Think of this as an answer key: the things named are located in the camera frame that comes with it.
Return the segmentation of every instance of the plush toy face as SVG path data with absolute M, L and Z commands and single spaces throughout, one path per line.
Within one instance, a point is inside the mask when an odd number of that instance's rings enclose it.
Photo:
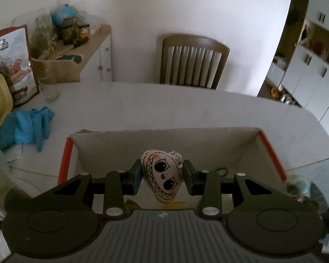
M 149 150 L 141 157 L 144 179 L 162 203 L 173 200 L 183 180 L 182 156 L 178 152 L 167 153 Z

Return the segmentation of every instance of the blue cloth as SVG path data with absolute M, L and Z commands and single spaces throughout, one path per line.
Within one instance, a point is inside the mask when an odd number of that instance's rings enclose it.
M 35 142 L 37 150 L 41 151 L 43 139 L 50 136 L 50 120 L 54 115 L 48 107 L 11 112 L 0 128 L 0 149 L 9 148 L 14 143 Z

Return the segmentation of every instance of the chair backrest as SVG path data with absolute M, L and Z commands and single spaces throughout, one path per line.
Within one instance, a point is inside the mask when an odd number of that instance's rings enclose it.
M 167 81 L 169 84 L 216 89 L 228 55 L 227 46 L 207 37 L 166 37 L 162 43 L 160 83 Z

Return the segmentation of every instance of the tabletop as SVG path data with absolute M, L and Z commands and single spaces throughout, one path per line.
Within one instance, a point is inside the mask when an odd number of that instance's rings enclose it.
M 11 166 L 57 176 L 66 138 L 82 129 L 257 127 L 261 128 L 285 169 L 329 158 L 329 136 L 308 111 L 237 93 L 160 84 L 57 84 L 60 98 L 34 97 L 20 110 L 48 106 L 55 112 L 50 138 L 38 152 L 22 147 Z

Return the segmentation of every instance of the cartoon eye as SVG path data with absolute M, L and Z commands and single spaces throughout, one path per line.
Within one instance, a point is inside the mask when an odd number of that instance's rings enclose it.
M 178 185 L 178 183 L 174 180 L 174 177 L 173 178 L 171 178 L 171 179 L 168 179 L 167 181 L 165 181 L 164 183 L 163 183 L 163 187 L 164 187 L 164 189 L 165 190 L 172 190 L 172 189 L 174 189 L 175 188 L 175 186 L 177 186 Z
M 165 171 L 165 170 L 168 169 L 168 168 L 169 168 L 169 165 L 168 165 L 167 162 L 164 161 L 164 160 L 159 160 L 159 161 L 157 161 L 156 164 L 155 164 L 155 170 L 156 170 L 157 172 L 163 172 L 163 171 Z

